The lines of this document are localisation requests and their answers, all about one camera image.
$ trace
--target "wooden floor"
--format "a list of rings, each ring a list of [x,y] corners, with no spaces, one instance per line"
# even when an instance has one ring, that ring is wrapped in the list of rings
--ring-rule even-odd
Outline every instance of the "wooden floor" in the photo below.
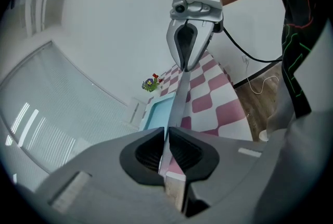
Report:
[[[278,63],[265,73],[250,81],[253,90],[260,93],[264,79],[270,76],[281,78],[281,64]],[[278,82],[276,78],[265,81],[263,92],[254,94],[246,83],[235,89],[249,121],[254,141],[259,141],[259,132],[266,129],[267,118],[275,108],[275,96]],[[176,208],[181,211],[184,197],[185,182],[167,177],[165,192]]]
[[[252,89],[260,93],[263,81],[270,76],[281,78],[281,63],[276,64],[265,73],[251,80]],[[248,118],[254,141],[259,141],[259,132],[266,129],[267,118],[275,109],[277,85],[278,81],[276,78],[267,79],[264,84],[263,92],[260,95],[254,94],[251,91],[249,83],[243,84],[235,89]]]

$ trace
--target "flower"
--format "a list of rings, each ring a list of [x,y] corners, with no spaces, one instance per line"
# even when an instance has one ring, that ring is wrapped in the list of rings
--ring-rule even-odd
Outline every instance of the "flower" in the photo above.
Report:
[[[146,84],[147,84],[148,86],[152,86],[153,83],[154,83],[154,80],[153,80],[153,79],[148,79],[148,80],[146,80]]]

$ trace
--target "black cable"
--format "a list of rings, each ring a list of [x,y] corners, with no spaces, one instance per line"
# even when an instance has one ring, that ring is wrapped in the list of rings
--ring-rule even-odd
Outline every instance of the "black cable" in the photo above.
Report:
[[[251,59],[261,62],[261,63],[274,63],[274,62],[281,62],[282,59],[276,59],[276,60],[260,60],[260,59],[256,59],[252,56],[250,56],[250,54],[248,54],[247,52],[245,52],[236,42],[235,40],[231,37],[231,35],[229,34],[229,32],[225,29],[225,27],[223,27],[223,31],[225,32],[225,34],[227,34],[228,38],[232,41],[232,43],[238,48],[240,49],[244,54],[246,54],[248,57],[250,57]]]

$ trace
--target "small potted flower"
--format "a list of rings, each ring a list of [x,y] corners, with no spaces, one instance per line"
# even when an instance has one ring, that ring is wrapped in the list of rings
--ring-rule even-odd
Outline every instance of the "small potted flower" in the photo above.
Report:
[[[147,92],[160,93],[161,88],[159,87],[159,85],[163,79],[160,79],[155,73],[152,76],[152,79],[147,79],[142,83],[142,89],[146,90]]]

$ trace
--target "light blue tray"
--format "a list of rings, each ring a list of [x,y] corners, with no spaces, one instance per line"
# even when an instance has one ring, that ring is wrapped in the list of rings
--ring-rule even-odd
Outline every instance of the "light blue tray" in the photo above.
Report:
[[[167,135],[171,108],[176,93],[172,92],[162,97],[154,98],[147,106],[145,117],[142,119],[139,131],[164,127],[164,139]]]

